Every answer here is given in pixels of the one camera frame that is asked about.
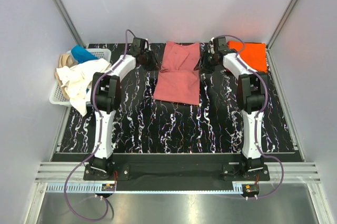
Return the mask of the salmon pink t-shirt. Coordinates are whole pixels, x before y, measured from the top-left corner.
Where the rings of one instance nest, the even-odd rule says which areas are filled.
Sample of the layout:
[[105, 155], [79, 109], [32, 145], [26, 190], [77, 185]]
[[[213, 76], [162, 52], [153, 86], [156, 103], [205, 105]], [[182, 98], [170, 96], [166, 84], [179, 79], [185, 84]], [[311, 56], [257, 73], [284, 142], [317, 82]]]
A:
[[194, 67], [200, 59], [200, 44], [179, 45], [168, 41], [158, 73], [154, 99], [159, 101], [199, 104], [200, 79]]

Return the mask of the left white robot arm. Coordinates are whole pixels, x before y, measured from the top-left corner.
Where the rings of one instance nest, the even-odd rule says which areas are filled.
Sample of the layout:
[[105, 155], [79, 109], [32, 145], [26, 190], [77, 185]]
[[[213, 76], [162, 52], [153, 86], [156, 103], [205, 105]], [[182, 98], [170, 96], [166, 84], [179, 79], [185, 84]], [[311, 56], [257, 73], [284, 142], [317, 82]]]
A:
[[146, 71], [157, 69], [155, 54], [147, 39], [135, 37], [124, 53], [104, 73], [93, 75], [91, 105], [95, 113], [96, 129], [93, 153], [86, 161], [84, 179], [107, 180], [115, 178], [112, 160], [112, 125], [122, 100], [121, 81], [137, 66]]

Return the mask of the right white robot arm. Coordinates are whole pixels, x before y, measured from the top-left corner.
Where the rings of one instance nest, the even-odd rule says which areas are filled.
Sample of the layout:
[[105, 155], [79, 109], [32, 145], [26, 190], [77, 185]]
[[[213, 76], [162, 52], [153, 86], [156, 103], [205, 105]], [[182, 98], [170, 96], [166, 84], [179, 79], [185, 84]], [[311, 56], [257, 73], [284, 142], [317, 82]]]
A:
[[241, 42], [242, 47], [229, 48], [226, 35], [213, 37], [194, 69], [202, 73], [213, 73], [215, 67], [221, 65], [235, 76], [236, 102], [243, 117], [244, 140], [241, 159], [232, 176], [258, 181], [264, 169], [261, 131], [267, 105], [267, 74], [255, 70], [242, 59], [241, 52], [245, 50], [245, 43], [241, 39], [233, 35], [228, 37]]

